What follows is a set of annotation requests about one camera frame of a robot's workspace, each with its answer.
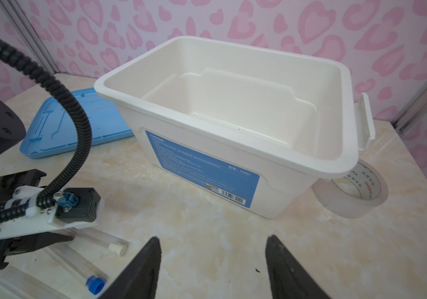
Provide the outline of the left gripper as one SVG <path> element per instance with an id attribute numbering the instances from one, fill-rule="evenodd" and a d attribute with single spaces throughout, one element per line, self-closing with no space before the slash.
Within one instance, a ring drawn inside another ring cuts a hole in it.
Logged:
<path id="1" fill-rule="evenodd" d="M 46 173 L 38 169 L 1 176 L 0 204 L 11 199 L 15 189 L 20 186 L 38 186 L 41 178 L 44 176 L 46 176 Z M 9 255 L 34 252 L 63 241 L 63 235 L 47 232 L 0 240 L 0 270 L 3 270 L 8 265 L 5 262 L 5 258 Z"/>

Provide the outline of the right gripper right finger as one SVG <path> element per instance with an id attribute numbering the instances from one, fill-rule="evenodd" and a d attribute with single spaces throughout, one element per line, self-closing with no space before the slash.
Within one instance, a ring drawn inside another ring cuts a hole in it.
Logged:
<path id="1" fill-rule="evenodd" d="M 267 239 L 265 256 L 274 299 L 329 298 L 277 236 Z"/>

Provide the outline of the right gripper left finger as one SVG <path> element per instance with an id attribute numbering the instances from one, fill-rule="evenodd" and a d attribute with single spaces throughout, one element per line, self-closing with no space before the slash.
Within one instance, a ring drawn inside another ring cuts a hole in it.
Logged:
<path id="1" fill-rule="evenodd" d="M 152 237 L 100 299 L 154 299 L 161 267 L 161 243 Z"/>

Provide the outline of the blue capped test tube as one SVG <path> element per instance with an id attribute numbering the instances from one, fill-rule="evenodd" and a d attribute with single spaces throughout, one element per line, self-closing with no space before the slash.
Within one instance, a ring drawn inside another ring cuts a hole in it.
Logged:
<path id="1" fill-rule="evenodd" d="M 68 298 L 53 287 L 12 266 L 0 270 L 0 285 L 21 299 Z"/>
<path id="2" fill-rule="evenodd" d="M 100 271 L 82 255 L 64 243 L 57 243 L 44 251 L 73 278 L 87 288 L 89 293 L 98 295 L 106 285 Z"/>

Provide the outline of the cork stoppered test tube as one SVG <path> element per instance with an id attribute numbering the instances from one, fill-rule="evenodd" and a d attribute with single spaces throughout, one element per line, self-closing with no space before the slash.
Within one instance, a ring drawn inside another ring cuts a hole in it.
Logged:
<path id="1" fill-rule="evenodd" d="M 120 239 L 113 235 L 104 233 L 102 231 L 93 229 L 92 227 L 84 229 L 63 229 L 59 230 L 58 233 L 63 235 L 68 235 L 73 238 L 80 238 L 89 241 L 90 243 L 99 245 L 111 254 L 117 256 L 124 256 L 127 249 L 129 248 L 129 243 L 126 240 Z"/>

